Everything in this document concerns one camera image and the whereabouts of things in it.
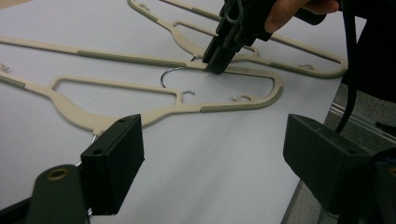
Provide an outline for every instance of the beige hanger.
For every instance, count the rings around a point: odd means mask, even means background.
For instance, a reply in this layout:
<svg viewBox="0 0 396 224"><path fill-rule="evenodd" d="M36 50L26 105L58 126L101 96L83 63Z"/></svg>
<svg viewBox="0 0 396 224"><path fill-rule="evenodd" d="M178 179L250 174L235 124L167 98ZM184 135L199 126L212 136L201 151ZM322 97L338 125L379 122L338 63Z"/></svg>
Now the beige hanger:
<svg viewBox="0 0 396 224"><path fill-rule="evenodd" d="M242 68L235 68L234 71L237 72L240 69ZM139 91L154 91L164 94L175 95L176 99L173 105L141 113L142 127L145 127L171 114L210 113L261 109L273 104L282 94L283 80L280 78L280 76L273 73L264 74L260 70L253 69L248 69L245 72L248 76L271 78L274 81L274 86L271 92L263 98L257 98L252 95L240 95L233 98L233 102L229 103L186 105L183 104L183 97L181 92L176 89L154 87L134 83L116 82L111 80L93 79L87 77L60 76L55 78L48 86L41 86L31 81L24 80L20 77L14 77L8 73L0 71L0 82L4 82L8 85L12 85L14 87L31 91L50 98L51 101L54 103L56 109L66 120L80 128L92 131L95 135L100 135L116 120L121 119L121 117L108 117L93 114L81 109L77 105L74 105L65 96L55 90L61 82L72 81L100 86L109 86ZM238 101L240 98L246 98L248 99L248 101Z"/></svg>
<svg viewBox="0 0 396 224"><path fill-rule="evenodd" d="M162 0L162 1L164 1L166 3L170 3L170 4L178 6L178 7L181 7L181 8L184 8L184 9L187 9L191 12L197 13L199 15L202 15L202 16L212 19L214 21L221 20L220 16L218 16L212 12L206 11L202 8L195 7L193 5L190 5L190 4L181 2L181 1L177 1L177 0ZM194 57L198 57L198 58L204 57L205 50L194 45L193 43L191 43L185 36L183 36L183 34L178 29L176 29L176 27L178 25L184 25L184 26L191 28L195 31L198 31L198 32L201 32L201 33L207 34L207 35L212 35L212 36L215 35L215 33L207 31L206 29L196 26L194 24L186 23L184 21L175 21L172 24L168 23L168 22L162 20L161 18L158 18L153 13L149 12L149 8L146 5L137 4L135 2L135 0L127 0L127 2L131 8L133 8L140 14L144 15L145 17L149 18L152 21L157 22L162 27L169 30L171 32L173 38L175 39L175 41L188 53L192 54ZM300 49L304 52L308 52L310 54L319 56L325 60L328 60L328 61L331 61L334 63L339 63L340 66L338 68L334 69L333 71L327 72L327 71L319 70L315 66L312 66L312 65L292 65L292 64L288 64L288 63L282 63L279 61L267 60L267 59L264 59L259 56L259 52L257 49L254 49L256 51L252 55L246 55L246 54L241 54L241 53L236 54L233 57L232 62L248 61L248 62L253 62L253 63L260 63L260 64L268 65L268 66L271 66L271 67L274 67L277 69L291 71L291 72L298 73L301 75L306 75L309 77L317 77L317 78L337 78L337 77L342 76L347 70L347 62L344 59L342 59L341 57L330 54L329 52L323 51L321 49L313 48L311 46L308 46L306 44L292 40L290 38L286 38L285 36L282 36L282 35L273 34L271 39L278 43L290 46L292 48Z"/></svg>

